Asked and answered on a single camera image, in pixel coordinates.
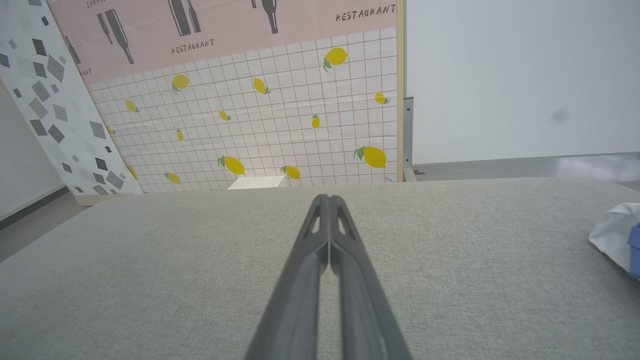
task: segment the white wall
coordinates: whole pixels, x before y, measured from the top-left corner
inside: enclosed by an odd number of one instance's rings
[[[640,151],[640,1],[406,10],[413,163]]]
[[[62,185],[62,180],[0,83],[0,220]]]

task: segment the bottle graphic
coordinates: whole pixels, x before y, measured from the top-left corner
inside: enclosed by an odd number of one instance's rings
[[[109,26],[111,26],[111,31],[113,32],[113,36],[116,38],[118,45],[120,45],[122,50],[124,50],[124,54],[127,56],[129,63],[133,64],[133,57],[129,50],[129,41],[127,40],[127,35],[124,33],[124,28],[120,23],[118,14],[114,9],[107,10],[104,14],[107,17],[107,21],[109,22]]]
[[[100,27],[102,28],[102,31],[104,32],[105,35],[107,35],[107,38],[109,39],[109,42],[111,43],[111,45],[113,45],[109,28],[107,27],[107,23],[104,22],[104,17],[102,16],[102,13],[98,14],[98,21],[100,22]]]
[[[74,62],[77,64],[80,63],[80,58],[78,57],[78,54],[76,52],[76,50],[74,49],[74,46],[71,45],[71,41],[69,41],[69,37],[65,37],[65,39],[67,40],[67,47],[69,48],[69,52],[71,53],[71,57],[74,59]]]
[[[184,7],[182,6],[181,0],[169,0],[169,7],[171,8],[171,14],[173,15],[173,21],[175,21],[175,26],[178,28],[178,34],[180,36],[191,34],[191,29],[189,29],[189,22],[187,21],[187,14],[184,12]]]
[[[271,33],[278,33],[278,22],[276,21],[276,0],[262,0],[262,7],[269,15],[269,23],[271,24]]]
[[[193,9],[193,6],[191,5],[191,0],[187,0],[187,3],[189,4],[189,17],[191,17],[191,25],[193,26],[193,32],[199,33],[200,22],[198,21],[198,15],[196,14],[196,11]]]

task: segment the printed backdrop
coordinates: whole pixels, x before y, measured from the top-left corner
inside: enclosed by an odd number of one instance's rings
[[[397,178],[395,4],[58,0],[51,10],[145,192]]]

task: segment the lemon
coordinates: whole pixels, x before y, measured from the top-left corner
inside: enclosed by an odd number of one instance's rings
[[[220,115],[220,118],[222,120],[225,120],[225,121],[231,120],[231,117],[229,115],[227,115],[227,113],[225,113],[224,111],[219,111],[218,115]]]
[[[173,78],[171,85],[173,87],[173,92],[177,94],[180,89],[186,89],[187,86],[189,86],[189,79],[182,74],[176,75]]]
[[[314,128],[320,126],[320,118],[318,117],[318,115],[314,114],[313,120],[311,120],[311,126],[313,126]]]
[[[347,60],[347,56],[349,54],[341,47],[331,49],[324,57],[324,71],[328,72],[329,70],[327,69],[332,69],[331,65],[336,66],[344,63]]]
[[[232,158],[231,156],[222,156],[218,159],[218,165],[222,167],[226,166],[227,169],[234,174],[244,175],[244,165],[242,165],[238,159]]]
[[[253,87],[258,90],[258,92],[260,94],[268,94],[271,92],[271,89],[268,88],[263,82],[262,80],[258,79],[258,78],[254,78],[253,79]]]
[[[138,180],[138,175],[136,174],[136,171],[135,171],[135,170],[133,170],[133,168],[132,168],[132,167],[130,167],[129,165],[127,165],[127,168],[129,169],[129,172],[131,173],[131,175],[133,175],[133,178],[134,178],[135,180]]]
[[[125,100],[124,104],[127,106],[127,109],[129,109],[130,111],[133,111],[135,113],[140,112],[140,109],[138,109],[138,107],[133,103],[133,101]]]
[[[171,182],[176,183],[176,184],[182,184],[182,181],[180,181],[180,178],[178,177],[178,175],[171,173],[171,172],[167,172],[164,174],[164,177],[166,177],[167,179],[171,180]]]
[[[376,101],[378,104],[384,105],[389,102],[389,99],[387,99],[383,93],[376,92]]]
[[[363,146],[353,152],[354,158],[356,154],[358,154],[360,160],[362,160],[362,156],[364,156],[364,160],[367,164],[371,165],[371,167],[387,167],[387,155],[377,147]]]
[[[291,179],[300,180],[300,172],[298,171],[297,168],[288,167],[288,166],[285,165],[285,166],[280,168],[280,171],[287,173],[287,175],[289,175],[291,177]]]

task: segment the gray fabric surface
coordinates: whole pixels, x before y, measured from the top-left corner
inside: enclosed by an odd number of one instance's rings
[[[343,196],[415,359],[632,359],[597,219],[640,192],[501,179],[129,196],[0,263],[1,359],[241,359],[318,193]],[[340,358],[322,277],[319,358]]]

